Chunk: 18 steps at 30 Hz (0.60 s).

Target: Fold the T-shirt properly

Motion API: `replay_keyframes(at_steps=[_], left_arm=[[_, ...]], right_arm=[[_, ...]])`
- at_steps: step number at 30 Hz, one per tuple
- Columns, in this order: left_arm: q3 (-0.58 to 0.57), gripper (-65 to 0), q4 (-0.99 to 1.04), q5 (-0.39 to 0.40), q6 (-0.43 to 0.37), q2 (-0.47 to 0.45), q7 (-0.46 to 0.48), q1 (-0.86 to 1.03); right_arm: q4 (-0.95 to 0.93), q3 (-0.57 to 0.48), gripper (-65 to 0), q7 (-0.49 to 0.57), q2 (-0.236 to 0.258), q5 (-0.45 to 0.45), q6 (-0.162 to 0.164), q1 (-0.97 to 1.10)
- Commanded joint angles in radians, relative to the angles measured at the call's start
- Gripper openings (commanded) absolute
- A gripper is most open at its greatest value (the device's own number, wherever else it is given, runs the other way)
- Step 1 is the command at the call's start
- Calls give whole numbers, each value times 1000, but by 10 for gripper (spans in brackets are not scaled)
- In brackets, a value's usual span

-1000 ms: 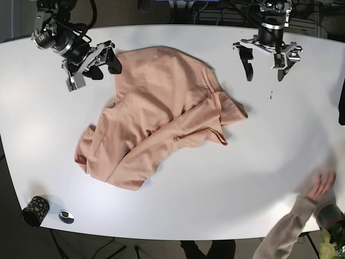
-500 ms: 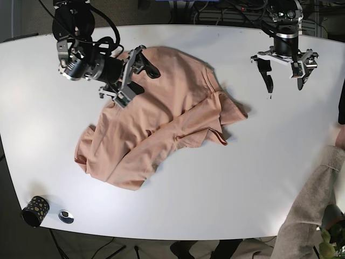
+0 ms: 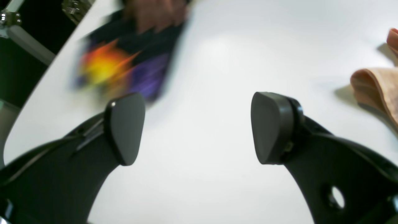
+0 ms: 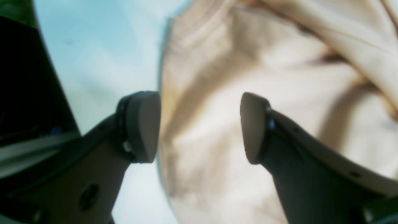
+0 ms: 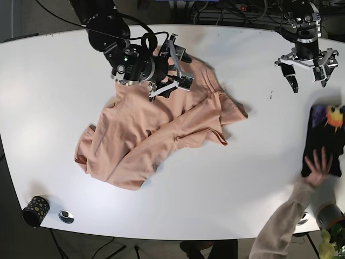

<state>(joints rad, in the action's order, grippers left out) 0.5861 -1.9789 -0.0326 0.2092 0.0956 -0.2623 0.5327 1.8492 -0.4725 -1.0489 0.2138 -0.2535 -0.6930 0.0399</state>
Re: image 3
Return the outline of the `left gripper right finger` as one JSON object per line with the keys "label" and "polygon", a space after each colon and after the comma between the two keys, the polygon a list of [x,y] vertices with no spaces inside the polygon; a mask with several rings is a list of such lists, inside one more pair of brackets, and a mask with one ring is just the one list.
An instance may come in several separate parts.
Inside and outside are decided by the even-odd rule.
{"label": "left gripper right finger", "polygon": [[398,169],[384,156],[333,135],[276,93],[253,95],[251,124],[259,162],[287,168],[314,223],[397,223]]}

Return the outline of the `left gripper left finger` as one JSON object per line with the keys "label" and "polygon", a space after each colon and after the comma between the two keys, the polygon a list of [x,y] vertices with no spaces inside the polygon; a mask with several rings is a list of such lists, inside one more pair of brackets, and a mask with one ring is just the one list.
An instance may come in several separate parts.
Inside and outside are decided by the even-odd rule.
{"label": "left gripper left finger", "polygon": [[1,169],[1,223],[87,224],[108,175],[135,162],[145,112],[139,93],[113,99],[103,113]]}

